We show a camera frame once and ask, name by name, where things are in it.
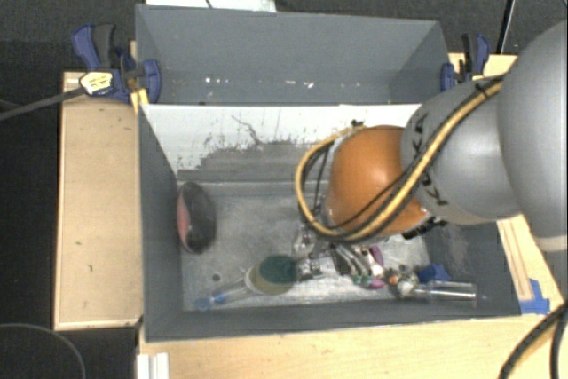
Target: blue handle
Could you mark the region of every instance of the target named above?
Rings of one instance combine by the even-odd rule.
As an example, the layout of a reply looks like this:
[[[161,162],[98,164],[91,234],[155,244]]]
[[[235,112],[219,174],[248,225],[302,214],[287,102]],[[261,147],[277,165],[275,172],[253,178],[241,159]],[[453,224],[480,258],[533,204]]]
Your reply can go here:
[[[162,90],[162,73],[158,67],[157,60],[144,60],[144,74],[146,75],[146,86],[148,89],[148,100],[155,103],[160,97]]]
[[[88,71],[100,68],[99,55],[92,42],[92,24],[83,24],[71,35],[71,44],[77,57],[83,60]]]

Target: bin floor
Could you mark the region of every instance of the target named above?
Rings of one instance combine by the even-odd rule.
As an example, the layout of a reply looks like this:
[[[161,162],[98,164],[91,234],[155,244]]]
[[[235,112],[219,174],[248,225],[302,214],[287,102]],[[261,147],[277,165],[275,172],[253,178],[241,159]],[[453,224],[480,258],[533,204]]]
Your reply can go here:
[[[267,256],[291,255],[299,227],[291,176],[304,150],[280,144],[264,145],[257,150],[217,151],[199,169],[179,172],[180,184],[192,179],[203,186],[217,213],[217,237],[209,249],[200,255],[187,253],[181,247],[179,250],[185,311],[196,311],[197,299],[239,280]],[[229,162],[238,166],[231,170]],[[387,267],[404,264],[412,268],[429,263],[420,237],[406,241],[397,235],[381,241],[379,246]],[[339,276],[329,257],[321,259],[321,268],[323,278],[297,282],[286,294],[253,296],[217,308],[394,298],[386,288],[367,290],[354,285],[350,278]]]

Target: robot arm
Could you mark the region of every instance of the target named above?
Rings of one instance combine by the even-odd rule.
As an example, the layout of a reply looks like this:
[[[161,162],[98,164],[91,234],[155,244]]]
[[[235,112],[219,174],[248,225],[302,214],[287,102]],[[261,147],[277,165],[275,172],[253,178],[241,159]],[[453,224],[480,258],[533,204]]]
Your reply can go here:
[[[562,23],[531,43],[510,75],[428,100],[404,131],[354,125],[317,144],[296,171],[299,208],[335,243],[404,232],[432,216],[474,225],[523,213],[566,296],[565,110]],[[342,137],[316,215],[305,175]]]
[[[465,83],[424,103],[407,125],[402,161],[461,99]],[[472,112],[416,193],[430,213],[469,225],[523,213],[564,297],[566,279],[566,22],[534,40],[500,92]]]

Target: pink object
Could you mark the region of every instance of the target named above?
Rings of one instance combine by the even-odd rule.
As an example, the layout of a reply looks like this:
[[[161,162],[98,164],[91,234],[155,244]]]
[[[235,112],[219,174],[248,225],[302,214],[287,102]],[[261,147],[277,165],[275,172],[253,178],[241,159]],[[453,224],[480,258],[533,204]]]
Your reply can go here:
[[[189,209],[185,205],[183,192],[179,192],[179,196],[177,197],[177,233],[179,234],[179,239],[184,248],[192,252],[185,240],[187,239],[190,225],[191,218],[189,216]]]

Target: gray bin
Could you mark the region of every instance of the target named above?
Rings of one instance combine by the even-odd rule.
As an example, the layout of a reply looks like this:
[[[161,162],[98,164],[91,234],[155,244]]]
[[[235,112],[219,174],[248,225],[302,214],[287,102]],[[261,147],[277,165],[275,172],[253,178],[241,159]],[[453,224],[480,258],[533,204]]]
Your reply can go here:
[[[223,23],[231,26],[223,29]],[[282,24],[285,33],[281,33]],[[341,28],[343,39],[330,35],[329,28],[335,32]],[[359,49],[357,58],[352,58],[349,53],[358,48],[358,34],[367,35],[365,40],[359,35],[365,50]],[[160,104],[143,107],[138,117],[148,342],[520,313],[495,224],[449,225],[421,239],[430,262],[443,264],[454,280],[477,284],[480,298],[476,307],[394,298],[288,302],[210,312],[194,311],[186,304],[187,274],[192,269],[187,268],[187,255],[179,246],[175,228],[181,176],[189,172],[198,181],[205,178],[206,173],[200,174],[203,160],[219,150],[247,151],[259,141],[307,146],[353,119],[369,125],[404,125],[416,106],[387,104],[417,103],[438,93],[439,69],[447,59],[438,24],[139,6],[137,43],[138,59],[158,59],[164,75]],[[227,46],[230,51],[223,52]],[[405,55],[397,55],[397,50]],[[283,67],[289,59],[297,65]],[[211,81],[216,79],[206,83],[205,78],[226,75],[231,68],[238,69],[232,77],[242,82],[233,85],[234,91],[222,89],[221,84],[211,89]],[[305,78],[307,68],[311,69],[310,79]],[[265,85],[254,83],[261,74]],[[374,89],[360,91],[353,83],[363,80],[374,84]],[[298,88],[286,81],[314,82],[314,86]],[[351,88],[346,92],[330,90],[342,83]],[[291,204],[295,163],[294,157],[289,170],[280,166],[283,174],[276,177],[279,184],[288,182],[286,197]],[[263,177],[259,169],[254,178],[247,174],[249,183],[272,178]],[[236,179],[230,168],[225,175],[227,181]]]

